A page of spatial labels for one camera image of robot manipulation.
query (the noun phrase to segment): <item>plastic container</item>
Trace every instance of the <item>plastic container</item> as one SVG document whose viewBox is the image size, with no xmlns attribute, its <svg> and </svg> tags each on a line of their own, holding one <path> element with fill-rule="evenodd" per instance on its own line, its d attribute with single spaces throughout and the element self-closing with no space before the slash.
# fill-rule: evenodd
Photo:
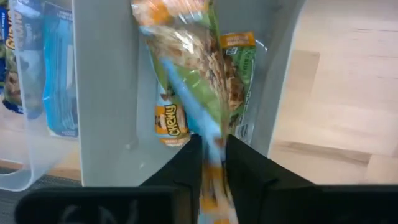
<svg viewBox="0 0 398 224">
<path fill-rule="evenodd" d="M 85 186 L 139 185 L 179 150 L 164 146 L 155 135 L 156 75 L 130 4 L 97 0 L 73 5 Z M 257 40 L 250 100 L 257 109 L 250 114 L 248 131 L 249 144 L 265 156 L 303 4 L 304 0 L 216 0 L 222 34 L 252 30 Z"/>
<path fill-rule="evenodd" d="M 0 174 L 0 189 L 11 191 L 28 188 L 73 148 L 78 147 L 77 138 L 54 136 L 49 131 L 47 115 L 41 103 L 39 103 L 40 106 L 31 108 L 33 104 L 42 101 L 41 93 L 35 94 L 37 93 L 35 85 L 37 79 L 32 78 L 32 74 L 45 77 L 45 73 L 42 73 L 44 71 L 39 69 L 44 66 L 44 60 L 40 57 L 44 46 L 35 43 L 33 47 L 32 42 L 29 42 L 32 41 L 29 38 L 40 39 L 39 33 L 43 31 L 35 30 L 35 27 L 31 26 L 37 21 L 41 24 L 42 19 L 42 14 L 37 12 L 43 5 L 34 5 L 34 2 L 9 1 L 10 15 L 13 18 L 14 55 L 24 111 L 24 114 L 17 114 L 6 109 L 2 103 L 0 104 L 0 161 L 17 163 L 20 164 L 18 167 L 22 167 L 10 174 Z M 70 1 L 52 2 L 72 8 Z"/>
</svg>

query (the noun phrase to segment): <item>light wood floor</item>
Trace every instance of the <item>light wood floor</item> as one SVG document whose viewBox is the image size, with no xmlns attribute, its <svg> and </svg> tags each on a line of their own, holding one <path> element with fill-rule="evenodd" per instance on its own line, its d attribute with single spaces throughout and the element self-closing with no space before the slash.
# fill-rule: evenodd
<svg viewBox="0 0 398 224">
<path fill-rule="evenodd" d="M 271 159 L 316 183 L 398 183 L 398 1 L 307 1 Z"/>
</svg>

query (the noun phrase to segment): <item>wooden floor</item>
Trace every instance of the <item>wooden floor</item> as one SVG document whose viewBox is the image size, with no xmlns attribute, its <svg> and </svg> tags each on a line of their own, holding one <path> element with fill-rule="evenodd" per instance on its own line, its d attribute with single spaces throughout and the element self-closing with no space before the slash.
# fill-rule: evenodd
<svg viewBox="0 0 398 224">
<path fill-rule="evenodd" d="M 308 0 L 271 158 L 316 183 L 398 183 L 398 1 Z"/>
</svg>

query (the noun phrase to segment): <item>clear plastic bin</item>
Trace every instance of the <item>clear plastic bin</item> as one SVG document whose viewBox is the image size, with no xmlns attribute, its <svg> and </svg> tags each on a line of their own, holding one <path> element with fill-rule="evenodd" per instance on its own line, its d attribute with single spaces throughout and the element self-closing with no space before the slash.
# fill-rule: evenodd
<svg viewBox="0 0 398 224">
<path fill-rule="evenodd" d="M 46 76 L 40 68 L 44 66 L 44 46 L 36 45 L 36 49 L 32 50 L 32 44 L 28 43 L 34 38 L 39 39 L 38 35 L 43 32 L 31 27 L 32 20 L 41 22 L 43 19 L 39 13 L 43 4 L 34 5 L 34 2 L 9 0 L 23 109 L 23 114 L 17 114 L 0 104 L 0 161 L 22 165 L 20 170 L 13 173 L 0 174 L 0 189 L 11 191 L 28 188 L 73 148 L 78 147 L 77 138 L 56 136 L 47 125 L 47 115 L 41 103 L 42 89 L 37 89 L 36 79 L 37 75 Z M 72 8 L 71 1 L 52 2 Z"/>
<path fill-rule="evenodd" d="M 256 110 L 250 114 L 249 143 L 267 156 L 304 0 L 215 2 L 222 34 L 254 31 L 257 59 L 250 104 Z M 164 146 L 155 135 L 156 75 L 130 5 L 129 0 L 74 1 L 85 186 L 139 185 L 179 150 Z"/>
</svg>

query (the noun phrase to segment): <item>gray carpet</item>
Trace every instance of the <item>gray carpet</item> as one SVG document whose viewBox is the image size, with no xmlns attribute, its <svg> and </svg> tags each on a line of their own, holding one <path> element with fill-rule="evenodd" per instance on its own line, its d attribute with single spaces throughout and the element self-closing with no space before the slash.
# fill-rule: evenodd
<svg viewBox="0 0 398 224">
<path fill-rule="evenodd" d="M 7 174 L 12 172 L 10 169 L 0 167 L 0 174 Z M 40 189 L 43 187 L 80 187 L 79 181 L 44 176 L 40 178 L 34 185 L 23 192 L 9 192 L 0 190 L 0 224 L 15 224 L 14 222 L 14 209 L 18 201 L 28 194 L 30 191 Z"/>
</svg>

